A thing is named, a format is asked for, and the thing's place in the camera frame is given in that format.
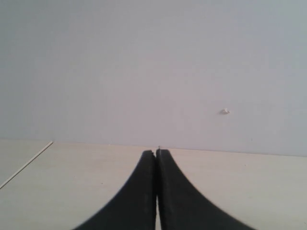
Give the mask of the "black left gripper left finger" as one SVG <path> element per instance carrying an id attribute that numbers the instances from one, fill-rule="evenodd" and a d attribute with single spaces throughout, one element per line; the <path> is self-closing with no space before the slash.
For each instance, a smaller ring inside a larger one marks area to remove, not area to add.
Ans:
<path id="1" fill-rule="evenodd" d="M 155 222 L 155 156 L 146 150 L 117 194 L 76 229 L 154 230 Z"/>

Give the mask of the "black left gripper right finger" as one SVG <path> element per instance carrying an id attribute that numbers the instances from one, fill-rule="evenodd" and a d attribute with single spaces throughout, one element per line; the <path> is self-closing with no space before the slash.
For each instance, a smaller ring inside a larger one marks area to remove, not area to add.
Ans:
<path id="1" fill-rule="evenodd" d="M 163 230 L 251 230 L 201 194 L 167 149 L 156 150 L 157 198 Z"/>

